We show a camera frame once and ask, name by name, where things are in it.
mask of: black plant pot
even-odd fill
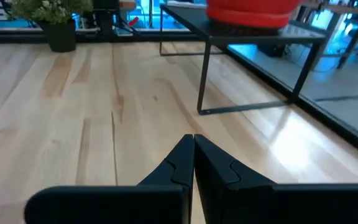
[[[49,24],[38,22],[48,39],[53,52],[71,52],[75,50],[75,23],[74,20],[66,24]]]

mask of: gray floor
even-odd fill
[[[292,45],[286,58],[270,58],[255,45],[232,45],[231,48],[290,87],[295,86],[309,52],[309,48],[302,45]],[[330,45],[328,51],[339,48]],[[352,56],[341,70],[336,69],[338,60],[322,58],[309,74],[301,94],[358,130],[358,58]]]

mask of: black table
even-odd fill
[[[300,24],[299,22],[295,21],[291,21],[289,25],[284,27],[278,34],[275,35],[238,35],[233,34],[229,29],[223,29],[222,27],[213,26],[211,21],[206,16],[205,9],[167,6],[164,4],[162,4],[160,8],[160,55],[204,55],[203,68],[201,71],[200,89],[198,92],[197,101],[197,111],[200,115],[271,108],[276,106],[285,106],[289,103],[294,103],[299,97],[299,93],[302,89],[302,86],[306,81],[311,67],[313,66],[313,62],[316,58],[317,53],[319,52],[320,45],[324,42],[325,39],[324,34],[316,32],[315,30],[312,30],[312,28],[309,28],[306,25]],[[205,51],[200,53],[162,53],[163,11],[172,16],[181,24],[183,24],[187,29],[195,33],[202,41],[205,41]],[[226,48],[228,44],[313,44],[313,46],[302,68],[298,81],[296,82],[295,87],[287,100],[202,110],[209,56],[211,55],[211,46],[216,45]]]

